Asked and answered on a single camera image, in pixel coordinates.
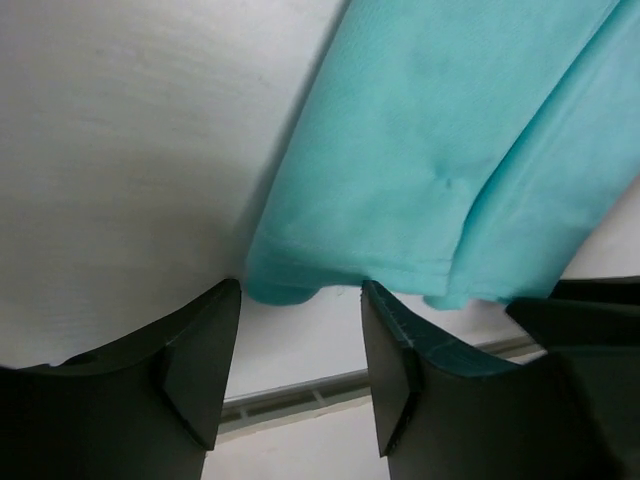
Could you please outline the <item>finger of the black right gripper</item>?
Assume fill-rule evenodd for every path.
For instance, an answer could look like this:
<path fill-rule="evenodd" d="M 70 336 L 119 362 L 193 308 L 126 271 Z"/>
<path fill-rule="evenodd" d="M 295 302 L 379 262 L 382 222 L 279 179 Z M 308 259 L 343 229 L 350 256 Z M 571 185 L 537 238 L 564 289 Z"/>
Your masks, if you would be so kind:
<path fill-rule="evenodd" d="M 544 299 L 507 314 L 588 390 L 639 388 L 639 278 L 562 280 Z"/>

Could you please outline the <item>teal t shirt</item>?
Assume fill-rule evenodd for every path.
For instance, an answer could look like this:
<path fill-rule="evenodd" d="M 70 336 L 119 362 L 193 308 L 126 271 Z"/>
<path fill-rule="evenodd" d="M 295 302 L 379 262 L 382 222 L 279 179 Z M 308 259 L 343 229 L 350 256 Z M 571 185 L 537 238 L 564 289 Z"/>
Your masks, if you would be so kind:
<path fill-rule="evenodd" d="M 366 280 L 439 309 L 548 295 L 639 173 L 635 1 L 352 1 L 245 288 Z"/>

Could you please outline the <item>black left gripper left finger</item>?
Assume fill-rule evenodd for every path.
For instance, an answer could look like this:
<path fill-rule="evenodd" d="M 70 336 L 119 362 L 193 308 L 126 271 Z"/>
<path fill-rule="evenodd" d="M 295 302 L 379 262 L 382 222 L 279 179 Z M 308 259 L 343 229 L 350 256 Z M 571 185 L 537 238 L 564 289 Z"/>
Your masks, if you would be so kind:
<path fill-rule="evenodd" d="M 227 279 L 58 366 L 1 372 L 5 479 L 198 479 L 216 441 L 241 310 Z"/>

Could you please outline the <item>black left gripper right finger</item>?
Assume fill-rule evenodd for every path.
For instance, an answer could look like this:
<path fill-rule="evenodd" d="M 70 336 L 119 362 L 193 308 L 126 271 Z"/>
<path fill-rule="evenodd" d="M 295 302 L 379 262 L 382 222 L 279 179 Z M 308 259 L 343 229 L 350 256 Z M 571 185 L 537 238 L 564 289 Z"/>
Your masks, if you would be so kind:
<path fill-rule="evenodd" d="M 380 454 L 394 479 L 635 479 L 639 388 L 588 390 L 558 355 L 485 353 L 362 288 Z"/>

